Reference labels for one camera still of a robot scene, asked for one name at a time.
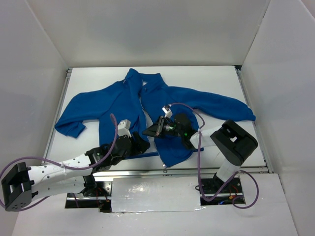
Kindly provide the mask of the blue fleece zip jacket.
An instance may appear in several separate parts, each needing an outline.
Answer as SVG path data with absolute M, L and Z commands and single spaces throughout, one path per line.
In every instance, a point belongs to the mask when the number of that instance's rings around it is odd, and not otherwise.
M 246 104 L 235 69 L 219 67 L 75 68 L 55 125 L 50 156 L 58 161 L 110 143 L 117 120 L 142 132 L 171 105 L 186 113 L 193 128 L 232 119 L 253 132 L 256 117 Z

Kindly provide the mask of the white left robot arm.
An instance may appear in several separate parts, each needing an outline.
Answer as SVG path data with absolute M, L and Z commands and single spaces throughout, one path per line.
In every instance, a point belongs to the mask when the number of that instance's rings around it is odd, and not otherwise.
M 103 172 L 120 161 L 143 154 L 149 142 L 137 132 L 116 135 L 109 144 L 88 150 L 86 153 L 63 162 L 46 160 L 45 165 L 27 166 L 27 157 L 18 158 L 1 171 L 3 200 L 6 211 L 24 211 L 50 196 L 60 193 L 81 193 L 91 196 L 96 192 L 94 173 Z

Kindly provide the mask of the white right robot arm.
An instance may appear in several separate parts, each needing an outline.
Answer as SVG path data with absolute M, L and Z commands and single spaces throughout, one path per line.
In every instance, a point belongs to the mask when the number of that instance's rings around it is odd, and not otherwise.
M 184 113 L 175 115 L 174 120 L 160 116 L 142 134 L 154 138 L 180 137 L 184 147 L 190 150 L 216 146 L 225 157 L 214 180 L 214 187 L 219 192 L 226 192 L 231 187 L 229 178 L 240 170 L 258 147 L 256 138 L 232 120 L 225 121 L 220 127 L 198 132 Z

